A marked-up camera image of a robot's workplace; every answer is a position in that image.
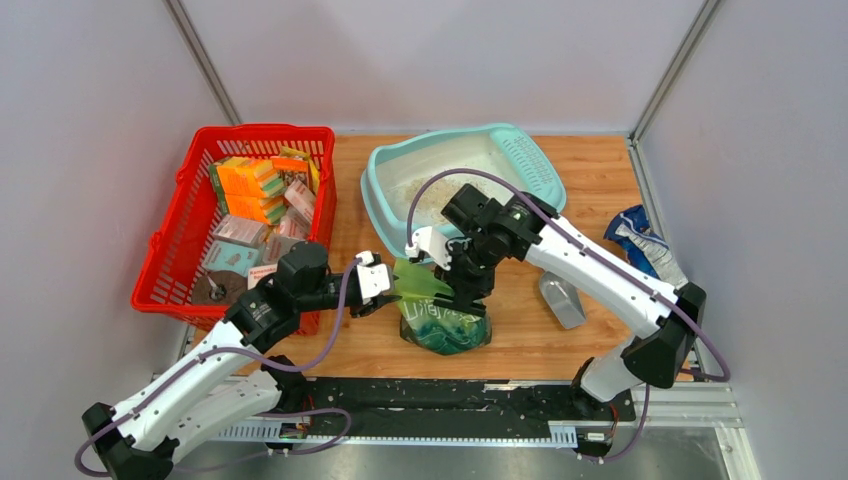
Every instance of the blue and white package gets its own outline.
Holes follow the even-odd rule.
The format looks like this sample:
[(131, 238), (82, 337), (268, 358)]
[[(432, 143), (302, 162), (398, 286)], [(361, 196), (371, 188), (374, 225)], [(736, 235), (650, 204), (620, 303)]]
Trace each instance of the blue and white package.
[(604, 232), (604, 238), (621, 245), (627, 261), (640, 271), (675, 287), (689, 281), (674, 260), (668, 244), (651, 230), (642, 205), (616, 215)]

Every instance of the yellow package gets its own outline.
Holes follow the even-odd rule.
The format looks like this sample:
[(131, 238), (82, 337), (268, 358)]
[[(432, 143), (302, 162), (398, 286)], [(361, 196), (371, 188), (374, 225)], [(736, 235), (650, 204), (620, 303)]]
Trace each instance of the yellow package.
[(249, 218), (266, 225), (280, 223), (286, 213), (286, 204), (282, 196), (270, 198), (245, 197), (242, 195), (226, 195), (227, 208), (230, 215)]
[(318, 167), (315, 159), (312, 158), (312, 155), (300, 150), (295, 150), (294, 148), (283, 147), (280, 150), (278, 157), (306, 160), (306, 163), (309, 164), (309, 181), (306, 183), (308, 183), (309, 189), (312, 190), (312, 193), (318, 195), (318, 184), (321, 182), (321, 169)]
[(227, 195), (268, 198), (285, 190), (271, 160), (265, 158), (230, 157), (217, 170), (221, 187)]

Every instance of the blue litter box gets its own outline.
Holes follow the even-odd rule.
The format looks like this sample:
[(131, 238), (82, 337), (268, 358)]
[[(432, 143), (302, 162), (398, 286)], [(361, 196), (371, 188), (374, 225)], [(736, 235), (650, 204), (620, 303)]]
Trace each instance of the blue litter box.
[[(406, 258), (406, 217), (421, 185), (436, 173), (459, 167), (493, 173), (553, 205), (557, 211), (565, 207), (565, 187), (559, 175), (539, 146), (521, 129), (496, 123), (427, 133), (376, 148), (360, 179), (368, 217), (392, 255)], [(433, 225), (448, 238), (460, 236), (440, 212), (465, 183), (471, 183), (502, 204), (512, 196), (500, 185), (474, 175), (445, 177), (421, 197), (413, 230)]]

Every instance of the gray floor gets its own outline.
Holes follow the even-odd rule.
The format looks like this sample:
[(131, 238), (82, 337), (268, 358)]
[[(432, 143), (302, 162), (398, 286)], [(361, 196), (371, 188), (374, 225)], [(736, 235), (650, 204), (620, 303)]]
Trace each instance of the gray floor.
[[(617, 446), (630, 432), (619, 429)], [(261, 445), (208, 442), (184, 462), (209, 466), (262, 450)], [(198, 478), (172, 474), (173, 479)], [(650, 429), (624, 459), (606, 465), (578, 461), (568, 450), (546, 448), (341, 445), (303, 457), (262, 458), (202, 476), (204, 480), (499, 480), (653, 479), (726, 480), (713, 429)]]

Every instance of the wooden tabletop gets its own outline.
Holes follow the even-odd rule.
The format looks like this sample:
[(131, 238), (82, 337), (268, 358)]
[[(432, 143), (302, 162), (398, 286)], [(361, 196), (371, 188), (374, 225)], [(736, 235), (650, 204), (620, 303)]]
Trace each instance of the wooden tabletop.
[[(338, 205), (330, 263), (341, 271), (362, 250), (386, 252), (362, 203), (359, 177), (371, 151), (405, 136), (340, 136), (333, 162)], [(534, 137), (565, 184), (565, 216), (593, 241), (622, 255), (602, 235), (612, 217), (641, 203), (639, 189), (622, 137)], [(384, 253), (384, 260), (392, 262)], [(565, 330), (539, 292), (542, 271), (516, 260), (497, 269), (495, 291), (485, 303), (492, 318), (492, 343), (442, 357), (403, 341), (400, 311), (394, 305), (344, 325), (329, 356), (309, 376), (412, 377), (460, 379), (567, 380), (591, 356), (601, 356), (623, 341), (624, 324), (591, 297), (580, 293), (588, 322)], [(289, 337), (268, 352), (284, 354), (295, 364), (312, 360), (324, 347), (335, 312), (324, 312), (312, 337)], [(246, 373), (256, 368), (247, 367)]]

